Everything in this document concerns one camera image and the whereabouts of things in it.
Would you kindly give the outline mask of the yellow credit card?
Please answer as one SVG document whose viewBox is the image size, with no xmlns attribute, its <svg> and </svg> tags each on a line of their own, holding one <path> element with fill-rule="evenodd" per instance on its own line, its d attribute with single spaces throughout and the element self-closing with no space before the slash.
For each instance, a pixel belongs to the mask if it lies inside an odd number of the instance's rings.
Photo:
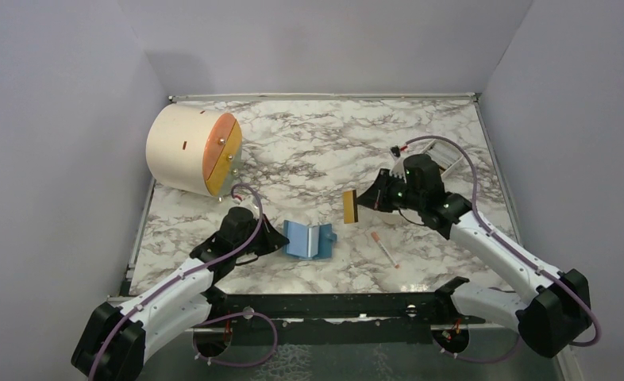
<svg viewBox="0 0 624 381">
<path fill-rule="evenodd" d="M 342 194 L 343 222 L 354 224 L 358 222 L 358 205 L 356 190 L 347 190 Z"/>
</svg>

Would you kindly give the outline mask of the blue card holder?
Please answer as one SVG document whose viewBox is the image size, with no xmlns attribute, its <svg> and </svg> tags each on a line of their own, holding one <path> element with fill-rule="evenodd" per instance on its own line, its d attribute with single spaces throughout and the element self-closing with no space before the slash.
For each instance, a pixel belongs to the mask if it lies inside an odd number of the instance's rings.
<svg viewBox="0 0 624 381">
<path fill-rule="evenodd" d="M 299 260 L 330 259 L 337 242 L 337 234 L 331 224 L 304 225 L 285 220 L 283 235 L 289 240 L 283 252 Z"/>
</svg>

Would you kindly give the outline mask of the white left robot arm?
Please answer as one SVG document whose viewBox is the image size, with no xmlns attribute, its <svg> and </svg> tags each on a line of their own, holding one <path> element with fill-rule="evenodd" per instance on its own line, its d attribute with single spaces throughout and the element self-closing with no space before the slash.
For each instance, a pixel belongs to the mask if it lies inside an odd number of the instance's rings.
<svg viewBox="0 0 624 381">
<path fill-rule="evenodd" d="M 241 256 L 264 256 L 288 243 L 264 214 L 230 208 L 219 229 L 163 281 L 119 306 L 96 307 L 71 365 L 89 380 L 135 380 L 145 363 L 184 330 L 221 322 L 225 294 L 216 284 Z"/>
</svg>

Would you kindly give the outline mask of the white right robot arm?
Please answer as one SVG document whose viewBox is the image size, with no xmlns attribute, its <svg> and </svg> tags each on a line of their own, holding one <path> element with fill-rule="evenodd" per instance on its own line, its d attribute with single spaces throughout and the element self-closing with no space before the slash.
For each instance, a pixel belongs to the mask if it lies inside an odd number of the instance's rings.
<svg viewBox="0 0 624 381">
<path fill-rule="evenodd" d="M 457 278 L 440 289 L 435 316 L 452 323 L 471 315 L 514 330 L 538 355 L 552 358 L 599 323 L 591 311 L 586 277 L 539 260 L 497 230 L 476 204 L 445 189 L 437 164 L 426 154 L 400 158 L 401 172 L 380 169 L 356 204 L 381 213 L 414 211 L 422 225 L 478 257 L 512 292 Z"/>
</svg>

